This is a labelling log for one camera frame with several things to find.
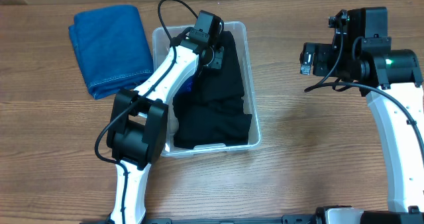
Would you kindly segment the black cloth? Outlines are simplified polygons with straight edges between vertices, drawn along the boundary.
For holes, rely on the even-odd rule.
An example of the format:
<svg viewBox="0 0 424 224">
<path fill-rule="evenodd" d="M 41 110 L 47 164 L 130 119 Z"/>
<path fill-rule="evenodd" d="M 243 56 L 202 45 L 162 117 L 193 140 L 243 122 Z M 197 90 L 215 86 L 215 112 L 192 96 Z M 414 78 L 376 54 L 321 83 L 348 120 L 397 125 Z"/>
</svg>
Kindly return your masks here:
<svg viewBox="0 0 424 224">
<path fill-rule="evenodd" d="M 173 100 L 178 129 L 174 146 L 193 149 L 204 144 L 223 143 L 226 146 L 246 144 L 252 115 L 243 111 L 240 97 L 229 97 L 205 103 L 192 93 L 181 93 Z"/>
<path fill-rule="evenodd" d="M 217 101 L 242 105 L 244 86 L 233 34 L 224 31 L 218 46 L 225 48 L 222 68 L 220 70 L 201 69 L 193 86 L 195 100 L 200 103 Z"/>
</svg>

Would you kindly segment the blue green sequin cloth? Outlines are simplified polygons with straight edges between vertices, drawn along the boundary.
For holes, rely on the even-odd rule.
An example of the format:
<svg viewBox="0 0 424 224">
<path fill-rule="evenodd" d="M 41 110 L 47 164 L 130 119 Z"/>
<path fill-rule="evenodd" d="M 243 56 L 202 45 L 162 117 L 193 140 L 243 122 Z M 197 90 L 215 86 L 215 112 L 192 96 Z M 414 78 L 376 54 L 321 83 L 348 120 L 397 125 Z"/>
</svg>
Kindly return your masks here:
<svg viewBox="0 0 424 224">
<path fill-rule="evenodd" d="M 192 86 L 193 86 L 193 77 L 189 77 L 180 87 L 179 92 L 180 93 L 187 93 L 187 92 L 191 92 L 192 90 Z"/>
</svg>

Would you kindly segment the clear plastic storage container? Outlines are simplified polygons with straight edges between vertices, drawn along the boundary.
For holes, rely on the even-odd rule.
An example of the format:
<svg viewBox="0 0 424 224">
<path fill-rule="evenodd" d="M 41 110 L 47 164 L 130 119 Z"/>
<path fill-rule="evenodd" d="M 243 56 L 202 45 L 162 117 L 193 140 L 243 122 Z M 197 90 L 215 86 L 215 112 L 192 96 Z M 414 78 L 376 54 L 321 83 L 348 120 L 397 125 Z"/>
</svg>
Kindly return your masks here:
<svg viewBox="0 0 424 224">
<path fill-rule="evenodd" d="M 210 152 L 256 148 L 261 131 L 245 25 L 226 22 L 216 61 L 202 68 L 169 102 L 167 141 L 162 156 L 182 158 Z"/>
</svg>

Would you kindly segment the blue denim towel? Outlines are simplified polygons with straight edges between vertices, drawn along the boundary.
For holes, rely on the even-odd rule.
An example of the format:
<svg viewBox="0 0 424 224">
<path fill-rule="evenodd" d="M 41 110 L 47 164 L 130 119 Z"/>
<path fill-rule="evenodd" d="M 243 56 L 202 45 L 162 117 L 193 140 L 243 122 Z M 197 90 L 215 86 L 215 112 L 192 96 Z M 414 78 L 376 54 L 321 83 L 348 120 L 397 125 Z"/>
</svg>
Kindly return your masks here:
<svg viewBox="0 0 424 224">
<path fill-rule="evenodd" d="M 154 72 L 138 9 L 113 5 L 78 13 L 69 37 L 87 92 L 103 99 L 132 89 Z"/>
</svg>

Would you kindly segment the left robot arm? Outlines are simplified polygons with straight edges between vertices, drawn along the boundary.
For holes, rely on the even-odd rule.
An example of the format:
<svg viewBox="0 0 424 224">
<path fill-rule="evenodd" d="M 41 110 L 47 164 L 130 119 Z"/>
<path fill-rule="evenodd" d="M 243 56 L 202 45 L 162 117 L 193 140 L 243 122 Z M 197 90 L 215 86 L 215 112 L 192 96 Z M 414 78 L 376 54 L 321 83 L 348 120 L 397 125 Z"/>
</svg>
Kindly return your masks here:
<svg viewBox="0 0 424 224">
<path fill-rule="evenodd" d="M 171 39 L 164 61 L 143 84 L 116 94 L 111 120 L 99 134 L 117 169 L 115 206 L 107 223 L 143 222 L 148 173 L 166 144 L 168 104 L 198 69 L 221 68 L 223 48 L 217 43 L 223 28 L 217 15 L 200 11 L 192 27 Z"/>
</svg>

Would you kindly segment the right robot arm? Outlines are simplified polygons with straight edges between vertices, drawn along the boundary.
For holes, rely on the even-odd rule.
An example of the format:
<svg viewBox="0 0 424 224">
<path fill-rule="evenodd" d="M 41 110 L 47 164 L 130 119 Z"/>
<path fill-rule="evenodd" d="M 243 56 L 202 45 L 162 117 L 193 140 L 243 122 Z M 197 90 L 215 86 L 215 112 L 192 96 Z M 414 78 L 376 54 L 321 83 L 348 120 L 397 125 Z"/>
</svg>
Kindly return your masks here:
<svg viewBox="0 0 424 224">
<path fill-rule="evenodd" d="M 388 208 L 318 207 L 306 223 L 423 222 L 423 76 L 409 49 L 394 50 L 385 7 L 342 10 L 328 20 L 330 44 L 307 42 L 300 72 L 319 77 L 316 88 L 358 88 L 380 137 L 388 179 Z"/>
</svg>

